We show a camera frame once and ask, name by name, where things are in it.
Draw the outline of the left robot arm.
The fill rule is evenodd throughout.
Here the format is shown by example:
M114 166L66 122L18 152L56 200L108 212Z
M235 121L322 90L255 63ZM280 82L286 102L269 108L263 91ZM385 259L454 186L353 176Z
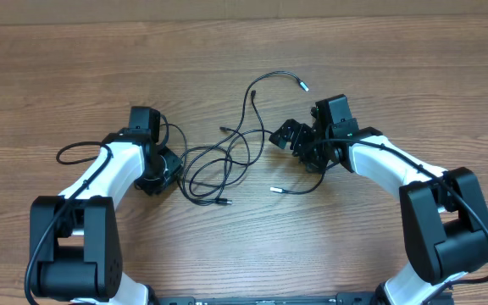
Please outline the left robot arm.
M90 167L57 196L30 207L27 301L71 304L156 304L153 289L123 270L115 212L132 186L158 195L177 180L181 160L167 147L169 123L159 111L135 106L127 127L95 142Z

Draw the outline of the black cable bundle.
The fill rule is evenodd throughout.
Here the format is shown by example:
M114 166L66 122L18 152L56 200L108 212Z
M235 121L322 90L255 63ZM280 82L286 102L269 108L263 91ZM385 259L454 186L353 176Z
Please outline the black cable bundle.
M216 144L188 147L188 141L181 128L172 125L172 127L175 127L181 133L184 140L184 152L180 155L180 160L183 162L183 169L179 173L176 182L181 194L189 202L203 207L232 204L230 199L223 197L225 188L238 184L248 169L261 158L265 147L266 135L271 134L271 131L266 130L264 127L263 119L255 103L256 96L256 90L247 92L245 94L244 104L246 105L247 101L251 102L252 110L258 119L259 128L241 132L241 126L246 113L246 106L244 105L239 125L235 129L221 126L220 129L223 132L228 132L229 135ZM251 148L247 141L247 136L251 134L259 134L261 136L259 150L255 157L252 156ZM239 141L244 144L246 151L246 160L243 162L236 161L231 154ZM198 162L199 158L206 157L210 153L220 153L220 157L206 162L192 174L191 168ZM197 180L198 175L206 168L216 164L222 165L222 180L219 183L212 184Z

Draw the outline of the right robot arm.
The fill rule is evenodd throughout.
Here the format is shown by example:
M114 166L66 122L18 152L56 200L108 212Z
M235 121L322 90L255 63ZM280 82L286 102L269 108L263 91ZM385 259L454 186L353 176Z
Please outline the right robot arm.
M373 292L339 293L338 304L451 304L449 289L488 282L488 207L476 175L427 164L379 130L360 128L347 97L312 107L312 125L288 119L269 140L307 171L336 165L366 177L400 203L408 263Z

